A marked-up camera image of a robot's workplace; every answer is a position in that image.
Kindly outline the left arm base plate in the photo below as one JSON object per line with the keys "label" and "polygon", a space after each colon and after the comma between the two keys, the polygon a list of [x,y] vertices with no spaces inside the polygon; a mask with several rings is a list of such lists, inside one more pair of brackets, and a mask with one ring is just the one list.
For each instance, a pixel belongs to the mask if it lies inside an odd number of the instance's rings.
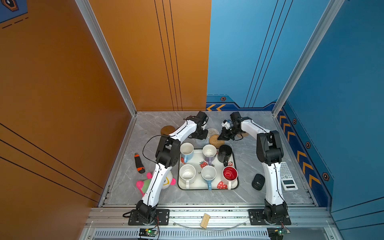
{"label": "left arm base plate", "polygon": [[149,220],[140,217],[137,210],[133,210],[130,214],[128,225],[129,226],[167,226],[169,224],[170,210],[169,209],[156,209],[156,213]]}

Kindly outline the tan rattan round coaster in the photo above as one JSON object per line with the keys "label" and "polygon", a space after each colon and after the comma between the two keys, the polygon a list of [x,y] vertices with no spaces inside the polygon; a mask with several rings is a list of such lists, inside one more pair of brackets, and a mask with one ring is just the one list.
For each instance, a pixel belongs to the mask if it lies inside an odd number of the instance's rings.
{"label": "tan rattan round coaster", "polygon": [[226,142],[223,140],[218,140],[219,135],[212,135],[209,139],[210,145],[215,146],[217,149],[219,149],[222,145],[224,145]]}

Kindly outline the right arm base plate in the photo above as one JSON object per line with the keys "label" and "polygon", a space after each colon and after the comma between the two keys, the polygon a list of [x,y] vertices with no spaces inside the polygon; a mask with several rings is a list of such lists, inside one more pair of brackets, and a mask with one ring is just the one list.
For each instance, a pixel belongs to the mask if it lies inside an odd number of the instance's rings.
{"label": "right arm base plate", "polygon": [[274,214],[265,209],[249,209],[248,214],[252,226],[277,226],[281,224],[290,226],[292,224],[291,218],[286,210]]}

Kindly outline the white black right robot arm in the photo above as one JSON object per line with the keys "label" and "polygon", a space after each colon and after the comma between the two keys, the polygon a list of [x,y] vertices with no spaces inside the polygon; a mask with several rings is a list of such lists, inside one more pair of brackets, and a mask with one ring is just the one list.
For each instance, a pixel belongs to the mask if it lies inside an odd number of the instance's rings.
{"label": "white black right robot arm", "polygon": [[280,177],[284,151],[279,132],[261,127],[251,118],[241,117],[239,112],[233,112],[230,117],[230,121],[223,121],[222,133],[218,139],[221,141],[234,140],[236,135],[242,133],[247,133],[256,139],[257,158],[262,163],[265,173],[264,220],[270,225],[291,225]]}

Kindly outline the blue woven round coaster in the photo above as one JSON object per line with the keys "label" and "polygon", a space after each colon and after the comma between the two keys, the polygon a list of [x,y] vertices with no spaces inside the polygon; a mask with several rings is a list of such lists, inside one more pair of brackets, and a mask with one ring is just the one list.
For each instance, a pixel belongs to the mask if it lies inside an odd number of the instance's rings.
{"label": "blue woven round coaster", "polygon": [[208,138],[205,138],[205,139],[202,139],[202,140],[195,139],[195,142],[196,142],[196,144],[198,146],[204,147],[205,145],[209,144],[209,139]]}

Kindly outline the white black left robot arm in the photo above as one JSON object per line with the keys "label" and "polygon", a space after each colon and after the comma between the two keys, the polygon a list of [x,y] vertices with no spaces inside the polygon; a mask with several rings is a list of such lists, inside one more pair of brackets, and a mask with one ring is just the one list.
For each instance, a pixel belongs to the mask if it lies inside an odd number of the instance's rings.
{"label": "white black left robot arm", "polygon": [[184,140],[189,137],[204,139],[208,135],[205,125],[209,117],[200,112],[201,116],[189,116],[183,125],[169,135],[161,135],[156,150],[156,166],[149,187],[136,204],[134,213],[138,219],[146,225],[156,220],[156,208],[159,203],[160,193],[164,182],[171,169],[180,160],[180,148]]}

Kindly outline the light brown wooden coaster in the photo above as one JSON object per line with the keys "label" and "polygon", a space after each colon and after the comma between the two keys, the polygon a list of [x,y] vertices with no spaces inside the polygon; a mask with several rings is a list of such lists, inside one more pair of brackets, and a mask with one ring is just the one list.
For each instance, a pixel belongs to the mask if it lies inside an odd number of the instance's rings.
{"label": "light brown wooden coaster", "polygon": [[167,135],[167,136],[172,136],[173,133],[176,131],[176,128],[174,126],[164,126],[161,129],[161,135]]}

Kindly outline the cork coaster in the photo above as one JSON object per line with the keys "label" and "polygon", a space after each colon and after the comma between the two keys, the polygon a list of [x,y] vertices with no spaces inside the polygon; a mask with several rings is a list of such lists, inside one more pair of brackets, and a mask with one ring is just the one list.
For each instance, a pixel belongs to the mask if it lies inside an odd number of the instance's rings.
{"label": "cork coaster", "polygon": [[242,139],[244,137],[247,137],[248,135],[249,135],[248,133],[242,132],[242,133],[237,134],[237,137]]}

